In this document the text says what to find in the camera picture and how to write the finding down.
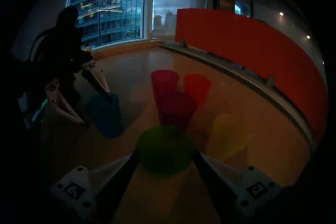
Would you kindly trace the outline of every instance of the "red cup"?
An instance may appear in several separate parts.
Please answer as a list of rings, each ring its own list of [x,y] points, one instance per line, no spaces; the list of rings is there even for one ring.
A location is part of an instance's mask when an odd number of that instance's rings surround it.
[[[161,125],[172,125],[186,129],[196,111],[197,104],[189,94],[176,91],[161,96],[158,99],[157,108]]]
[[[161,96],[174,93],[179,81],[179,75],[172,70],[157,70],[150,75],[152,79],[152,86],[154,98],[156,103]]]
[[[203,106],[211,85],[211,81],[203,75],[188,74],[184,76],[184,92],[195,99],[197,109]]]

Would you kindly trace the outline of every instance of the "glass skyscraper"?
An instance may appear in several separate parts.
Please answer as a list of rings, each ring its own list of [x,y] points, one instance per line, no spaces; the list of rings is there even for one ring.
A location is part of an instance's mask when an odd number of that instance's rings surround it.
[[[82,47],[143,38],[143,0],[68,0],[79,11]]]

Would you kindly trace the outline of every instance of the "red partition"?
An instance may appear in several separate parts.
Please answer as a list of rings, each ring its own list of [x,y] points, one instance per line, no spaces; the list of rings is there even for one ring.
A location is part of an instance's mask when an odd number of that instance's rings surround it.
[[[327,116],[327,90],[309,56],[280,31],[245,16],[211,9],[179,9],[175,41],[212,52],[252,70],[305,115],[316,136]]]

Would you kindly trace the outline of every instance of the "yellow cup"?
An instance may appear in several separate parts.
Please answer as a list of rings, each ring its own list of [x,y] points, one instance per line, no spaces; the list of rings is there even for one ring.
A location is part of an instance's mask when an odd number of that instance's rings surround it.
[[[243,118],[229,113],[221,114],[213,122],[205,154],[225,161],[239,150],[247,147],[250,137]]]

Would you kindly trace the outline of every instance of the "magenta cup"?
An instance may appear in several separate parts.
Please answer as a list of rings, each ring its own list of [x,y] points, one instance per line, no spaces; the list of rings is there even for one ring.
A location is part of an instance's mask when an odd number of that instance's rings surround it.
[[[152,86],[154,98],[156,103],[162,96],[174,93],[179,81],[179,75],[172,70],[157,70],[150,75],[152,79]]]
[[[161,96],[157,102],[157,108],[161,125],[172,125],[186,129],[196,111],[197,104],[189,94],[176,91]]]

